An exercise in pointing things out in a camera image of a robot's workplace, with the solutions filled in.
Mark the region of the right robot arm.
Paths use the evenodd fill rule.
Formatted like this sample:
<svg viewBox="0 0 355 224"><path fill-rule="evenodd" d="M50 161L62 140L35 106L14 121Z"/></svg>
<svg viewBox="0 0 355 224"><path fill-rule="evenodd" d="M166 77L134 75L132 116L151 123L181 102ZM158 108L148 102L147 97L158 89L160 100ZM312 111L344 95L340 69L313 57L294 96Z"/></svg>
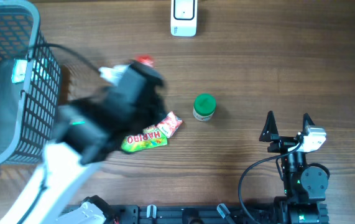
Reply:
<svg viewBox="0 0 355 224"><path fill-rule="evenodd" d="M303 115L303 129L294 137L281 136L274 113L269 111L259 141L268 142L267 151L280 156L277 170L284 184L284 196L274 198L263 223L328 223L326 190L330 171L319 163L308 163L306 155L326 141L326 131Z"/></svg>

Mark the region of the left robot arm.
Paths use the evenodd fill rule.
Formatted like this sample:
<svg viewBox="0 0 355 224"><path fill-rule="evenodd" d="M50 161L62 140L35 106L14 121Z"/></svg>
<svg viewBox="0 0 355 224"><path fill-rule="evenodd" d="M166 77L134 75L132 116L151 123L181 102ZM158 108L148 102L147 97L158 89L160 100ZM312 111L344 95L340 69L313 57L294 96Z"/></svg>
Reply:
<svg viewBox="0 0 355 224"><path fill-rule="evenodd" d="M163 86L159 72L133 60L110 86L61 105L43 162L0 223L53 223L125 137L163 119Z"/></svg>

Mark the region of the Haribo gummy candy bag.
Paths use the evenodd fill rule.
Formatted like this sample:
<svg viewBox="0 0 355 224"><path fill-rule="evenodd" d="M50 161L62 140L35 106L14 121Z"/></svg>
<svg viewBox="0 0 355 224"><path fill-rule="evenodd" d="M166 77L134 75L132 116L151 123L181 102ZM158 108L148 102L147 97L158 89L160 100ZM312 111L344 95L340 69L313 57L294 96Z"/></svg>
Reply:
<svg viewBox="0 0 355 224"><path fill-rule="evenodd" d="M133 153L145 149L166 146L167 137L154 125L143 129L141 134L129 135L122 142L121 149L124 152Z"/></svg>

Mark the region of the red white small carton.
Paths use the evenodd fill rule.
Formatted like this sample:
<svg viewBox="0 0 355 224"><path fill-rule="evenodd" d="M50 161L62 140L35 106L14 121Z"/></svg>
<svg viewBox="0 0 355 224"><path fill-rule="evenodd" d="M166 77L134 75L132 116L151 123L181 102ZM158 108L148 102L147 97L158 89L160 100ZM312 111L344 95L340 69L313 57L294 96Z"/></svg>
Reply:
<svg viewBox="0 0 355 224"><path fill-rule="evenodd" d="M166 117L161 120L156 127L167 137L170 138L174 135L176 130L183 123L183 120L180 119L173 111L169 112Z"/></svg>

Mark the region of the small red item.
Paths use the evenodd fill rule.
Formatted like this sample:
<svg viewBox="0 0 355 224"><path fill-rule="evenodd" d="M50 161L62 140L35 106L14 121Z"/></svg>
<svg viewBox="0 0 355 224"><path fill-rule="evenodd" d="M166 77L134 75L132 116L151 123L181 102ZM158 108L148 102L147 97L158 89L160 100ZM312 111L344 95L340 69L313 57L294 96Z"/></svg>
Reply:
<svg viewBox="0 0 355 224"><path fill-rule="evenodd" d="M135 60L146 66L154 67L154 59L150 55L137 55Z"/></svg>

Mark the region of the green lid jar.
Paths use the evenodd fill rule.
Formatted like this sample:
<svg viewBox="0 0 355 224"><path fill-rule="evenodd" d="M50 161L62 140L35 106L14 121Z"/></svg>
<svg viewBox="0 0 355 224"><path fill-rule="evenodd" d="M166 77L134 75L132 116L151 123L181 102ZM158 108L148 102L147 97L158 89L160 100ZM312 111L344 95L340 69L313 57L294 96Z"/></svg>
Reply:
<svg viewBox="0 0 355 224"><path fill-rule="evenodd" d="M203 93L195 98L193 115L198 121L209 121L215 110L217 102L211 94Z"/></svg>

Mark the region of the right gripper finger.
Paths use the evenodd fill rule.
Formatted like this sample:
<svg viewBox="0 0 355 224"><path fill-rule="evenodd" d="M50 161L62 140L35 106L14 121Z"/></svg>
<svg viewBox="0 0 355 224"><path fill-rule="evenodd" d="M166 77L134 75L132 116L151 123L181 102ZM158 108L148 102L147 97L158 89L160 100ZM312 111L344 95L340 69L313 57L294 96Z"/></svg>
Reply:
<svg viewBox="0 0 355 224"><path fill-rule="evenodd" d="M308 113L305 113L303 115L303 130L307 131L308 128L313 127L315 124L310 118L310 115Z"/></svg>
<svg viewBox="0 0 355 224"><path fill-rule="evenodd" d="M260 142L274 142L279 140L279 132L273 111L267 113L264 128L259 136Z"/></svg>

